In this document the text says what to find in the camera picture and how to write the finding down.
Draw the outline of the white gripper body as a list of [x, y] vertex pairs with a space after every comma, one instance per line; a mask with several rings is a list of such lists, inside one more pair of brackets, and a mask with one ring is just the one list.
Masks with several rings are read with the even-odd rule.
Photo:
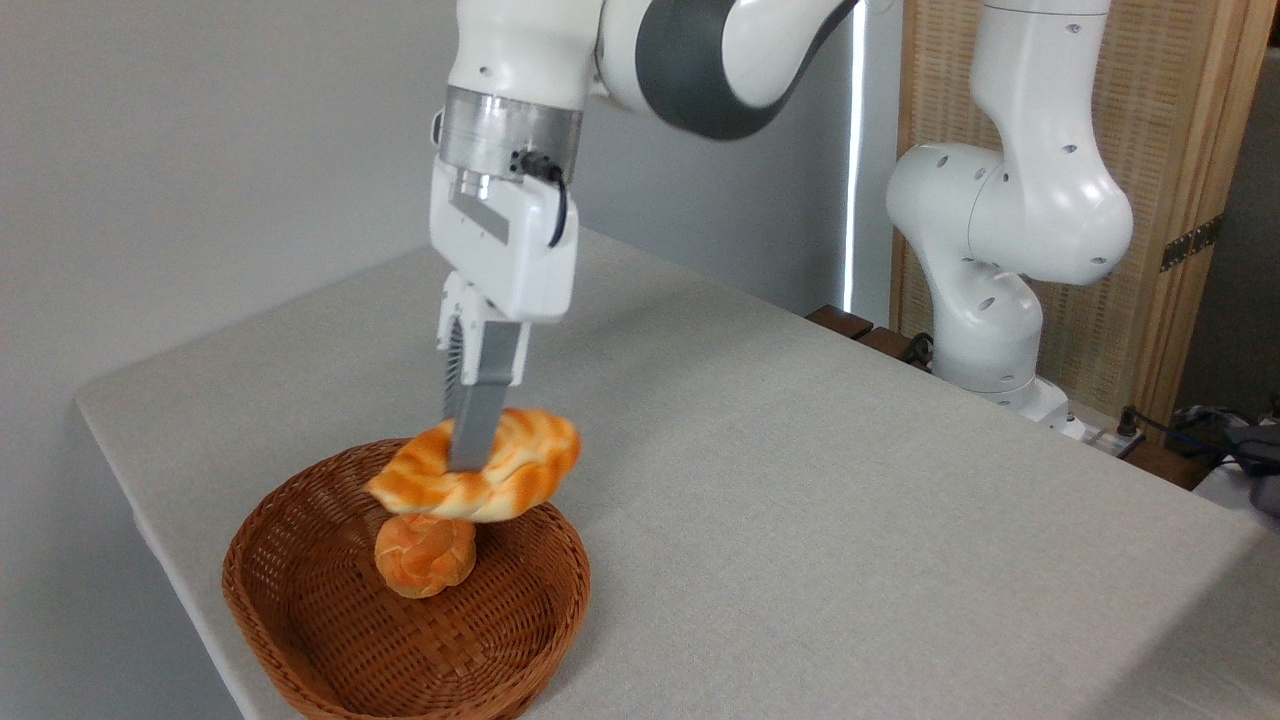
[[430, 242], [484, 299], [515, 322], [550, 324], [570, 309], [579, 213], [558, 184], [489, 178], [486, 196], [460, 191], [463, 170], [433, 164]]

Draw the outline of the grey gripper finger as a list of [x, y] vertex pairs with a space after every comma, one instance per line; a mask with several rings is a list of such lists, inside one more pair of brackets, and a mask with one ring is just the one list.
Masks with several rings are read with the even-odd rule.
[[486, 304], [477, 380], [484, 387], [486, 410], [480, 421], [451, 418], [454, 421], [449, 446], [451, 471], [480, 471], [489, 461], [507, 389], [518, 386], [524, 378], [530, 331], [530, 324], [511, 322]]
[[486, 300], [476, 286], [452, 272], [442, 291], [436, 347], [444, 354], [444, 418], [480, 421], [486, 410], [477, 383]]

